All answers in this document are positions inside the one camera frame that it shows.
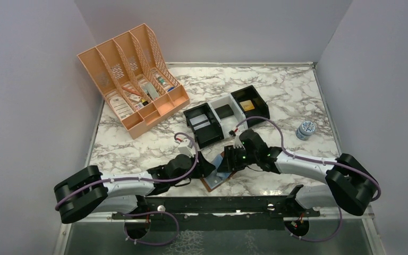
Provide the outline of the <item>brown leather card holder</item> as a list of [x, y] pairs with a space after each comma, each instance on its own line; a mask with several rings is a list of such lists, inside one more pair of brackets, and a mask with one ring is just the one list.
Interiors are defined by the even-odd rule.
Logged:
[[223, 183], [228, 181], [236, 172], [231, 173], [219, 173], [217, 168], [221, 165], [223, 161], [222, 154], [217, 155], [214, 160], [211, 162], [215, 169], [207, 176], [200, 179], [201, 183], [204, 185], [205, 189], [208, 192], [212, 192], [217, 189]]

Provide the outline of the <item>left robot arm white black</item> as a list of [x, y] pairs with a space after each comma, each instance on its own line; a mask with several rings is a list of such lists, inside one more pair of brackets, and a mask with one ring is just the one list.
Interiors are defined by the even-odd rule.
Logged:
[[138, 197], [156, 196], [178, 187], [181, 181], [209, 176], [222, 162], [221, 155], [208, 161], [202, 153], [196, 157], [177, 155], [165, 165], [136, 174], [103, 174], [90, 165], [54, 186], [54, 194], [63, 224], [75, 223], [92, 213], [128, 213], [143, 216], [146, 204]]

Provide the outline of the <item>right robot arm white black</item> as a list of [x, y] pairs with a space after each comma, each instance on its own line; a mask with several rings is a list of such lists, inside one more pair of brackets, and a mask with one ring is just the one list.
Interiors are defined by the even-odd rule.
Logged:
[[257, 165], [264, 172], [293, 174], [320, 182], [320, 185], [296, 186], [282, 203], [281, 209], [298, 216], [313, 207], [340, 207], [361, 216], [379, 191], [377, 181], [351, 155], [339, 158], [317, 158], [287, 152], [268, 146], [253, 130], [235, 137], [232, 146], [224, 148], [218, 173], [237, 172]]

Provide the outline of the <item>white card in black bin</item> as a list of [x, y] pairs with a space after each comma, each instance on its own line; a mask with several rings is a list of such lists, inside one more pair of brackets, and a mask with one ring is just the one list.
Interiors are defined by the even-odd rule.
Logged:
[[208, 117], [205, 114], [201, 114], [199, 116], [196, 116], [194, 118], [190, 119], [190, 124], [194, 129], [200, 129], [203, 126], [209, 125], [209, 120]]

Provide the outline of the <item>gold card in black bin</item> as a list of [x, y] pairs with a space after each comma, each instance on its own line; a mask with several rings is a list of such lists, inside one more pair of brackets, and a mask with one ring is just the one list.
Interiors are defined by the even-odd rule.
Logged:
[[255, 109], [255, 106], [251, 100], [241, 101], [240, 105], [244, 112], [248, 112]]

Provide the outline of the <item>black bin left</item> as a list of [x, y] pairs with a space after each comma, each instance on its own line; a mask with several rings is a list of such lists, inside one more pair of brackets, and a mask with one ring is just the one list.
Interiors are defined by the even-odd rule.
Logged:
[[208, 103], [185, 110], [186, 125], [200, 149], [224, 139], [223, 130]]

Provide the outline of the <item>black bin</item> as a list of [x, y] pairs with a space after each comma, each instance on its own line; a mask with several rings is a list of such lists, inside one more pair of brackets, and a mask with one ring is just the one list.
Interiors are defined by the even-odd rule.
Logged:
[[223, 130], [208, 103], [185, 110], [186, 125], [200, 149], [224, 139]]
[[235, 102], [234, 114], [237, 120], [236, 124], [254, 116], [270, 119], [269, 107], [254, 86], [247, 86], [231, 92], [230, 95]]

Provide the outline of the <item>white bin middle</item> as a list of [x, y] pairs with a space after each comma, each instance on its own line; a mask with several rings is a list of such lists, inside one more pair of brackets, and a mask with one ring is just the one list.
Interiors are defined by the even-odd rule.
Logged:
[[[222, 128], [224, 139], [229, 138], [230, 137], [229, 131], [235, 130], [236, 125], [239, 124], [242, 120], [246, 119], [246, 115], [243, 109], [231, 94], [227, 94], [225, 96], [213, 99], [209, 101], [208, 104]], [[215, 108], [218, 108], [226, 104], [229, 104], [231, 106], [234, 115], [221, 120], [216, 114]]]

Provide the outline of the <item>black bin right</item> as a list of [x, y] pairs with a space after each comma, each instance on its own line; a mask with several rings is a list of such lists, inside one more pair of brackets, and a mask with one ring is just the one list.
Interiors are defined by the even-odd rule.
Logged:
[[231, 92], [230, 95], [235, 102], [234, 114], [237, 120], [236, 124], [254, 116], [270, 119], [269, 107], [254, 86], [247, 86]]

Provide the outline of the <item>black object in white bin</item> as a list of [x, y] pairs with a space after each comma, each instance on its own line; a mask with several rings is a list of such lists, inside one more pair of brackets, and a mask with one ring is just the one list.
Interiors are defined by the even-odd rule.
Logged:
[[221, 120], [234, 115], [234, 112], [229, 104], [215, 108], [215, 112]]

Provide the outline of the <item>blue white small jar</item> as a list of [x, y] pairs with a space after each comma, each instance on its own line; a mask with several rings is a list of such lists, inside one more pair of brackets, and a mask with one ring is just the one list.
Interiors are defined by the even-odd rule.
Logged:
[[308, 140], [316, 131], [316, 125], [312, 121], [303, 121], [300, 126], [296, 129], [296, 136], [298, 139], [306, 141]]

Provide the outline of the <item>orange plastic file organizer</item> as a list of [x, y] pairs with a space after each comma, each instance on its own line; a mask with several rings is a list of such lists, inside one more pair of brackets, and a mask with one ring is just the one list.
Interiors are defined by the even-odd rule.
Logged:
[[78, 54], [78, 59], [132, 139], [190, 103], [146, 24]]

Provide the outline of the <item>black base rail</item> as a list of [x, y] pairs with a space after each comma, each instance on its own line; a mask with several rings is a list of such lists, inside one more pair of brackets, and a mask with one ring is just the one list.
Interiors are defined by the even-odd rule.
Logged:
[[285, 195], [255, 197], [147, 197], [140, 199], [137, 216], [132, 212], [113, 213], [129, 231], [226, 231], [279, 230], [285, 221], [319, 217], [307, 209], [287, 209]]

